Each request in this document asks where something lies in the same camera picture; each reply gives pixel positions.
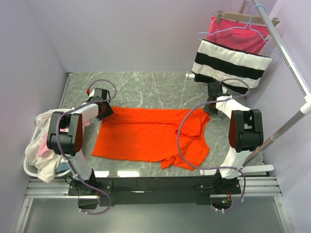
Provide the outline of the orange t-shirt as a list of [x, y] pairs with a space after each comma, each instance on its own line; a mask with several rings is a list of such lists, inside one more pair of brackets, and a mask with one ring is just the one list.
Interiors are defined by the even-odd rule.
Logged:
[[209, 154], [203, 109], [144, 109], [114, 106], [102, 120], [92, 156], [160, 163], [194, 170]]

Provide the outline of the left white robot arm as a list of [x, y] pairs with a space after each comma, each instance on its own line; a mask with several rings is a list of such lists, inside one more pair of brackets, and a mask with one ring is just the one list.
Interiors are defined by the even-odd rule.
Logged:
[[93, 118], [98, 121], [113, 114], [109, 105], [110, 92], [96, 88], [89, 99], [76, 110], [54, 111], [51, 115], [46, 144], [60, 155], [70, 167], [75, 180], [81, 181], [80, 189], [86, 195], [96, 192], [97, 183], [93, 169], [82, 153], [85, 124]]

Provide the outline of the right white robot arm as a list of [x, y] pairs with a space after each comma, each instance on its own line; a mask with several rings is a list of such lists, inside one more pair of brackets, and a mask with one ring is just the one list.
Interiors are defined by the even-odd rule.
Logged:
[[258, 109], [250, 109], [237, 102], [223, 91], [218, 82], [207, 84], [208, 99], [204, 111], [211, 115], [222, 112], [230, 119], [228, 141], [229, 151], [221, 164], [221, 177], [215, 179], [213, 188], [223, 194], [230, 188], [230, 181], [239, 172], [228, 167], [242, 168], [247, 156], [263, 144], [262, 115]]

